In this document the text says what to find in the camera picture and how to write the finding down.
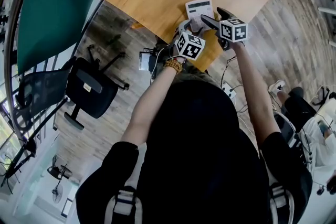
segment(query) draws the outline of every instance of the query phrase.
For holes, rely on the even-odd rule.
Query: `wooden floor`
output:
[[[248,52],[268,84],[284,79],[288,90],[301,86],[308,101],[321,85],[336,84],[336,48],[328,45],[328,40],[332,39],[332,20],[330,16],[320,14],[318,6],[334,8],[331,0],[270,0],[249,24],[250,39],[246,42]],[[102,66],[120,51],[125,51],[127,58],[118,60],[107,75],[131,85],[129,91],[118,92],[101,118],[96,120],[80,112],[78,121],[85,126],[82,132],[70,126],[63,117],[65,111],[73,110],[72,107],[64,106],[58,112],[56,127],[61,132],[58,154],[69,162],[68,167],[78,179],[90,156],[103,159],[111,145],[120,139],[133,107],[149,85],[149,73],[138,70],[138,56],[143,47],[154,46],[155,37],[144,28],[131,29],[132,23],[132,18],[105,3],[77,51],[77,55],[88,59],[86,47],[95,44],[94,56],[101,59]],[[122,36],[120,43],[109,46],[109,41],[116,34]],[[223,53],[208,69],[217,82],[220,82],[227,59],[232,56],[233,51]],[[241,84],[236,61],[228,67],[225,81],[232,87]],[[331,87],[331,90],[336,91],[336,87]],[[239,110],[246,103],[243,88],[239,87],[236,91],[236,109]],[[248,112],[240,113],[239,117],[253,132]],[[244,123],[239,122],[255,142]]]

